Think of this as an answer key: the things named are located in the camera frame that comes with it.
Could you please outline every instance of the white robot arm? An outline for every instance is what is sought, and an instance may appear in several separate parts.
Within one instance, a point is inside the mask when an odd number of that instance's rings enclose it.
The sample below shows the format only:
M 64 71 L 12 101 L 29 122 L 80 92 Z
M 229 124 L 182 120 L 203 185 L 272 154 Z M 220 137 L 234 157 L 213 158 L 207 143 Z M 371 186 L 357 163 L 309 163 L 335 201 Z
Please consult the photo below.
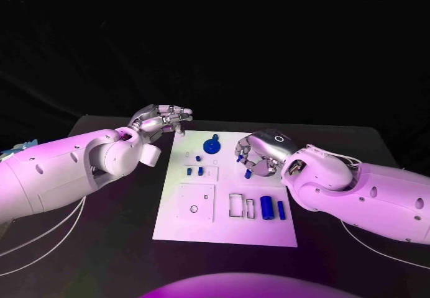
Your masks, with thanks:
M 252 149 L 262 157 L 257 163 L 247 159 Z M 270 129 L 242 139 L 236 156 L 260 176 L 282 171 L 282 183 L 306 210 L 324 211 L 392 239 L 430 244 L 429 177 L 361 163 L 314 145 L 299 149 L 292 139 Z
M 129 175 L 139 162 L 155 166 L 165 132 L 184 134 L 192 110 L 149 105 L 126 127 L 86 133 L 28 148 L 0 162 L 0 223 L 57 209 Z

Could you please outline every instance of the table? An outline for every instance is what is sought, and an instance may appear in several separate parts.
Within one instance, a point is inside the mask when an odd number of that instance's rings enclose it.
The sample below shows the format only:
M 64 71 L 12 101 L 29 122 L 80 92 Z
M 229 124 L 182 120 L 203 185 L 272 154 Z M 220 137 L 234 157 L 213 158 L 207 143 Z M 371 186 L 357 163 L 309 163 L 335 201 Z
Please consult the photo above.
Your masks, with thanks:
M 129 119 L 84 116 L 71 135 L 116 129 Z M 319 125 L 259 124 L 194 120 L 191 130 L 253 132 L 275 128 L 299 145 L 315 146 L 369 163 L 396 166 L 376 129 Z M 0 278 L 2 297 L 139 297 L 158 287 L 224 272 L 266 273 L 314 281 L 363 297 L 425 297 L 430 270 L 370 251 L 348 235 L 341 222 L 309 212 L 291 198 L 299 248 L 154 240 L 174 134 L 155 145 L 162 156 L 155 168 L 136 171 L 89 196 L 80 223 L 64 244 L 35 265 Z M 0 251 L 44 233 L 77 203 L 18 219 Z M 2 272 L 29 263 L 58 243 L 71 220 L 54 233 L 0 259 Z M 430 246 L 389 240 L 350 227 L 357 237 L 390 255 L 430 266 Z

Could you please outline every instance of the hole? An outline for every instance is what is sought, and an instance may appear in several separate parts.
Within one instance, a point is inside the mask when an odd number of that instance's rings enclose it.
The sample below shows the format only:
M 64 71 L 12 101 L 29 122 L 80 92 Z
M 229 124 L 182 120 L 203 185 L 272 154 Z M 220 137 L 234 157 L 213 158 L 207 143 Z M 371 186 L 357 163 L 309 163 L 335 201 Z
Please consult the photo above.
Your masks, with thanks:
M 78 162 L 78 155 L 77 155 L 76 152 L 73 152 L 73 153 L 70 154 L 70 157 L 73 158 L 74 162 L 77 163 L 77 162 Z
M 37 165 L 37 171 L 40 174 L 44 174 L 44 168 L 42 165 Z
M 418 202 L 415 202 L 415 206 L 418 209 L 425 208 L 425 200 L 419 197 Z
M 374 186 L 373 189 L 370 190 L 370 196 L 371 196 L 371 197 L 377 197 L 377 195 L 379 195 L 379 189 L 377 189 L 377 187 Z

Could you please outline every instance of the small blue part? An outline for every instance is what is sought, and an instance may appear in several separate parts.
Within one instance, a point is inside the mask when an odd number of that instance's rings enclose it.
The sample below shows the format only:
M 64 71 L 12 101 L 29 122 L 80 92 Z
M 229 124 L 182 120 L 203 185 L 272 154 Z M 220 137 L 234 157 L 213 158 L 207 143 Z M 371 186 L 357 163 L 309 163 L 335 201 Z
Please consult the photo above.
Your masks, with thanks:
M 250 170 L 247 170 L 247 172 L 246 172 L 246 174 L 244 174 L 244 177 L 247 178 L 247 179 L 250 179 L 252 178 L 252 171 Z
M 216 134 L 213 138 L 204 142 L 204 151 L 208 154 L 216 154 L 218 153 L 220 149 L 221 149 L 221 144 L 218 142 L 218 135 Z
M 278 202 L 278 209 L 281 211 L 281 219 L 286 220 L 288 218 L 285 217 L 285 203 L 282 201 Z
M 273 212 L 273 204 L 272 204 L 272 197 L 265 196 L 260 198 L 262 203 L 262 215 L 263 219 L 272 220 L 276 218 L 276 214 Z

